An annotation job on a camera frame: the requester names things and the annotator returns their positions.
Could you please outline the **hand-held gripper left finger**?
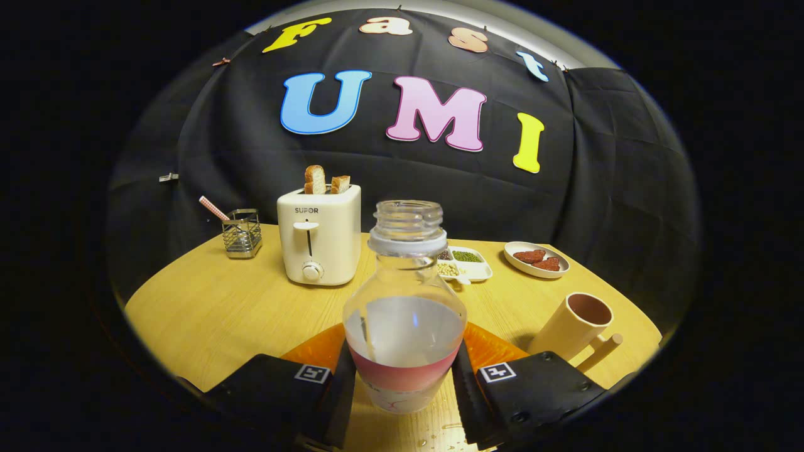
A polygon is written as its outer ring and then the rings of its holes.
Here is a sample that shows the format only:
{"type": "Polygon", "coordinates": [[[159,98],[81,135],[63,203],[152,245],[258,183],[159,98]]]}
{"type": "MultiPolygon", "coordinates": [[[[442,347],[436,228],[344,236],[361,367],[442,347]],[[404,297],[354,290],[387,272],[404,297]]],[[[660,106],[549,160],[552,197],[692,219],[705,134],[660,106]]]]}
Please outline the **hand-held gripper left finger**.
{"type": "Polygon", "coordinates": [[[344,449],[355,380],[339,323],[281,357],[254,355],[207,391],[181,384],[236,449],[344,449]]]}

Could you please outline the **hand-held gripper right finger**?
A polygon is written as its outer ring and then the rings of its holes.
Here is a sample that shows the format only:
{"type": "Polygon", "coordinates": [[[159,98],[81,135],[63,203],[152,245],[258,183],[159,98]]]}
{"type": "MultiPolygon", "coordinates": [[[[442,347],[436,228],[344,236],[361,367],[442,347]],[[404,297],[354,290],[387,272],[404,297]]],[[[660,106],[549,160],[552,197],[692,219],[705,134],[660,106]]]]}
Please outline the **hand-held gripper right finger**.
{"type": "Polygon", "coordinates": [[[467,323],[452,364],[466,441],[479,449],[536,449],[606,390],[553,352],[534,355],[467,323]]]}

